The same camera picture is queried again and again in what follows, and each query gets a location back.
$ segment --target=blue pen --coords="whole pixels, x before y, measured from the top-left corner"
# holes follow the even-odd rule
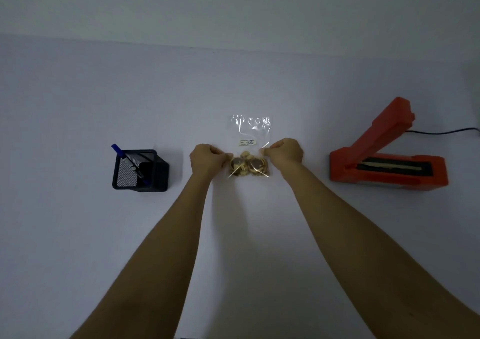
[[[120,156],[120,158],[122,160],[125,160],[128,164],[128,166],[130,167],[130,169],[135,172],[135,174],[138,176],[139,179],[141,179],[143,181],[143,183],[146,185],[146,186],[150,186],[151,182],[145,178],[144,174],[142,172],[140,172],[140,170],[138,169],[138,167],[135,165],[135,163],[127,156],[127,154],[125,152],[123,152],[122,149],[120,149],[120,147],[118,147],[115,143],[112,144],[112,148],[115,150],[115,152],[117,152],[117,155]]]

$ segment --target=pen holder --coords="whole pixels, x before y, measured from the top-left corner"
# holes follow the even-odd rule
[[[112,186],[116,190],[134,190],[138,192],[166,191],[169,182],[169,164],[162,160],[154,149],[124,149],[123,152],[137,166],[146,181],[130,168],[126,158],[117,154]]]

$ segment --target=sticker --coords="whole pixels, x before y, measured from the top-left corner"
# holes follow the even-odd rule
[[[255,139],[240,139],[239,146],[253,146],[255,144],[257,144],[257,141],[255,141]]]

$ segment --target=transparent plastic pouch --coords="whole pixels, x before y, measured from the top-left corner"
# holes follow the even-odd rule
[[[228,177],[270,175],[267,160],[260,148],[270,146],[270,118],[232,115],[228,120],[227,146],[233,153],[228,168]]]

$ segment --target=white tabletop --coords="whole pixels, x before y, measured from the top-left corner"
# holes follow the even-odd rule
[[[459,66],[0,36],[0,334],[64,338],[178,196],[197,143],[227,116],[269,116],[305,164],[480,312],[477,133],[405,135],[384,151],[445,157],[450,185],[412,192],[328,180],[396,96],[417,130],[473,126]],[[166,192],[111,187],[117,143],[171,164]],[[213,182],[178,337],[372,338],[279,172]]]

